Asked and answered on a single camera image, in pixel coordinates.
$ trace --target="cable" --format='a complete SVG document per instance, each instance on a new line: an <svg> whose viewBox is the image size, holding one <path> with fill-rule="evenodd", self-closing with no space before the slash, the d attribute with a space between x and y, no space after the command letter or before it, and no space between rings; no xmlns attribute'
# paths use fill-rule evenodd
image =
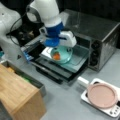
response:
<svg viewBox="0 0 120 120"><path fill-rule="evenodd" d="M17 46L20 46L20 45L17 44L16 42L14 42L14 40L12 39L11 32L12 32L12 29L13 29L13 27L15 26L15 24L16 24L19 20L21 20L21 19L27 14L27 12L28 12L28 11L26 11L26 12L23 14L22 17L20 17L17 21L15 21L15 22L13 23L13 25L11 26L11 28L10 28L10 39L11 39L11 41L12 41L15 45L17 45Z"/></svg>

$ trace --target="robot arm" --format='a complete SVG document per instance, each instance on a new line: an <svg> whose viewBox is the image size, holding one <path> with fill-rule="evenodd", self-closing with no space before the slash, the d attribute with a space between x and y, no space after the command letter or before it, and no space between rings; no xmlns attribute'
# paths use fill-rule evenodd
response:
<svg viewBox="0 0 120 120"><path fill-rule="evenodd" d="M73 33L71 31L63 31L64 26L59 16L56 0L34 0L29 6L27 15L33 22L41 19L44 23L44 27L40 28L40 33L45 38L45 46L74 47L76 45L76 38Z"/></svg>

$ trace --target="blue object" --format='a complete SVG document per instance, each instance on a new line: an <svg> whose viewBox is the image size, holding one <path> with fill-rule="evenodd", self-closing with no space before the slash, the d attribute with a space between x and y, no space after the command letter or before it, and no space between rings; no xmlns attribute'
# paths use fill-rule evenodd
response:
<svg viewBox="0 0 120 120"><path fill-rule="evenodd" d="M49 39L47 39L44 42L44 45L48 46L48 47L58 46L59 43L60 43L59 34L60 34L62 29L63 29L63 23L62 22L60 24L54 26L54 27L46 27Z"/></svg>
<svg viewBox="0 0 120 120"><path fill-rule="evenodd" d="M63 23L54 26L54 27L46 27L48 36L50 37L59 37L61 30L64 28Z"/></svg>
<svg viewBox="0 0 120 120"><path fill-rule="evenodd" d="M0 57L2 57L4 55L3 51L0 51Z"/></svg>
<svg viewBox="0 0 120 120"><path fill-rule="evenodd" d="M47 39L44 45L48 47L56 47L59 45L59 43L60 43L59 38L52 38L52 39Z"/></svg>

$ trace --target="countertop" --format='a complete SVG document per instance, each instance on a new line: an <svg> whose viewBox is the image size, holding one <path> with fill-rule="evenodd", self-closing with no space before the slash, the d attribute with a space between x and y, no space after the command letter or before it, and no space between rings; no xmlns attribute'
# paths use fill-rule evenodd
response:
<svg viewBox="0 0 120 120"><path fill-rule="evenodd" d="M22 66L29 74L42 82L47 91L44 102L47 113L41 120L118 120L111 118L94 107L88 105L80 99L84 89L77 81L71 86L64 84L58 85L52 82L47 76L38 73L34 66ZM83 78L92 81L94 78L100 78L110 84L120 87L120 50L105 64L100 72L95 72L87 68L81 75Z"/></svg>

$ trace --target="wooden block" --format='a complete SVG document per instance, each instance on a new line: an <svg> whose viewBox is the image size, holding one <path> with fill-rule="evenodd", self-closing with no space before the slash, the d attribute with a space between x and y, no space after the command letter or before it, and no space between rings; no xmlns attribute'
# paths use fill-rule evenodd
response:
<svg viewBox="0 0 120 120"><path fill-rule="evenodd" d="M39 89L1 64L0 100L13 120L39 120L46 112Z"/></svg>

